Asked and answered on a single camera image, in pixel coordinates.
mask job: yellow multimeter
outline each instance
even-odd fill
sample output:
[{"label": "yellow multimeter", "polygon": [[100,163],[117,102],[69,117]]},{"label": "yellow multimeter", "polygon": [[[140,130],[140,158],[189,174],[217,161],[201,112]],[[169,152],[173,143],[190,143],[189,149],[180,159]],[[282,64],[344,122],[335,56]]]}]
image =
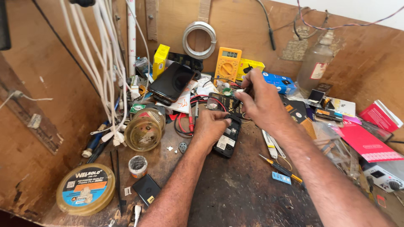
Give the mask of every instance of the yellow multimeter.
[{"label": "yellow multimeter", "polygon": [[217,65],[215,78],[224,78],[231,81],[236,81],[237,69],[240,64],[241,50],[221,47],[219,48],[219,56],[217,57]]}]

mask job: hand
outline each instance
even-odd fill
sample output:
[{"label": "hand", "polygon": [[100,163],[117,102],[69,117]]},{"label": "hand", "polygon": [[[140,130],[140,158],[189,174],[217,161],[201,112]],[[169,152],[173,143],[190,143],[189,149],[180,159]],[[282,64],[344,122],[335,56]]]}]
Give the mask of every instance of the hand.
[{"label": "hand", "polygon": [[220,139],[231,123],[231,119],[224,119],[228,114],[221,111],[200,111],[199,117],[196,119],[191,144],[203,147],[206,149],[206,155],[208,155],[213,145]]},{"label": "hand", "polygon": [[268,84],[258,69],[250,70],[241,87],[253,84],[254,99],[244,92],[235,92],[236,98],[242,101],[242,112],[246,118],[251,118],[261,129],[271,136],[281,134],[286,127],[296,127],[289,113],[283,105],[276,87]]}]

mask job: blue sim tray card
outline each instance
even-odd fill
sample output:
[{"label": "blue sim tray card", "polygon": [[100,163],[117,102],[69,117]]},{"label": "blue sim tray card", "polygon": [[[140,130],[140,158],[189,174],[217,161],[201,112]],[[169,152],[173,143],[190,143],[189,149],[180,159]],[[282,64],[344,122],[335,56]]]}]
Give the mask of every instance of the blue sim tray card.
[{"label": "blue sim tray card", "polygon": [[282,182],[288,183],[288,184],[290,184],[290,185],[292,184],[292,183],[290,182],[290,177],[285,176],[285,175],[282,175],[282,174],[279,174],[279,173],[277,173],[277,172],[272,172],[272,178],[275,179],[275,180],[278,180],[278,181],[282,181]]}]

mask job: yellow box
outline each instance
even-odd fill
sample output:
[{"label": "yellow box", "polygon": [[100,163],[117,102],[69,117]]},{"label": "yellow box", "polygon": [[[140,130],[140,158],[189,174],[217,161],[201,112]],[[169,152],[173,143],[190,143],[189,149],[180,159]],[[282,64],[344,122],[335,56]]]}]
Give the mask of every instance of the yellow box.
[{"label": "yellow box", "polygon": [[244,80],[244,77],[247,73],[244,72],[244,69],[248,67],[253,67],[259,69],[261,72],[264,70],[265,65],[259,61],[253,61],[248,59],[240,59],[240,65],[238,66],[236,80]]},{"label": "yellow box", "polygon": [[168,52],[170,51],[170,47],[160,44],[156,53],[154,54],[153,61],[153,80],[157,79],[157,77],[164,72],[166,69],[166,60],[168,57]]}]

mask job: left hand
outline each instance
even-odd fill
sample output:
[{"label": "left hand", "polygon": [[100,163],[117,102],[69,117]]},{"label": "left hand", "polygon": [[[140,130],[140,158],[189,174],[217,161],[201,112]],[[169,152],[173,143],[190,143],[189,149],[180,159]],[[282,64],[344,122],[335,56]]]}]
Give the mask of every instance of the left hand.
[{"label": "left hand", "polygon": [[224,119],[228,112],[202,110],[196,119],[194,136],[191,143],[206,149],[210,153],[213,145],[220,139],[229,127],[231,119]]}]

